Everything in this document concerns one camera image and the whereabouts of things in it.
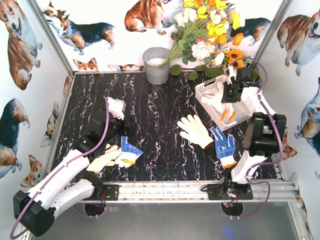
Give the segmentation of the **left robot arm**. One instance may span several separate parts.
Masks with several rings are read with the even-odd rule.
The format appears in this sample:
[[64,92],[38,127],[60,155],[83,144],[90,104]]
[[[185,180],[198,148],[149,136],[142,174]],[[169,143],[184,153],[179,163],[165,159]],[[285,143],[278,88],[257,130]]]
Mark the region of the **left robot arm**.
[[[55,219],[78,201],[93,194],[100,196],[103,187],[96,174],[104,167],[119,164],[118,157],[126,151],[124,146],[107,144],[116,134],[132,137],[136,123],[133,116],[125,116],[117,109],[107,109],[104,122],[95,123],[92,130],[100,136],[98,143],[89,148],[90,140],[82,137],[75,149],[71,149],[63,161],[41,182],[27,192],[18,191],[13,196],[14,218],[27,231],[40,237],[53,225]],[[106,143],[105,153],[99,157],[94,152]]]

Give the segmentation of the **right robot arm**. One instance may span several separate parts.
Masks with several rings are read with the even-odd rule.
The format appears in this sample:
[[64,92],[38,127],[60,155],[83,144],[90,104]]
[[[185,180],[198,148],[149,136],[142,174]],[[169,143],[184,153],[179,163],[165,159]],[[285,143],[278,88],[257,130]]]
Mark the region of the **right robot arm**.
[[248,67],[237,69],[223,84],[221,103],[231,106],[243,102],[250,115],[243,155],[231,170],[231,179],[238,184],[247,184],[261,163],[282,150],[287,118],[270,107],[261,87]]

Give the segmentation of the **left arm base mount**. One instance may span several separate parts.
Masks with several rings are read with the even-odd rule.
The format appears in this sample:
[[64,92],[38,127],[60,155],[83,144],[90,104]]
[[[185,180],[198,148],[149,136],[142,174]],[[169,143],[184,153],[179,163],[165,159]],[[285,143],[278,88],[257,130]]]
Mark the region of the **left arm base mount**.
[[83,198],[82,201],[117,201],[119,197],[118,184],[103,184],[94,189],[90,197]]

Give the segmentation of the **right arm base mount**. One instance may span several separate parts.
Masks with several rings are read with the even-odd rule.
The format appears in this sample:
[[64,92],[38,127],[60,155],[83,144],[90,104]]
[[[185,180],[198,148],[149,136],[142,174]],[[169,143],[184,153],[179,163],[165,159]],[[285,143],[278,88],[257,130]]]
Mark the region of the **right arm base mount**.
[[209,200],[252,200],[253,192],[251,185],[231,183],[226,186],[224,184],[207,184],[200,188],[201,192],[205,192],[208,195]]

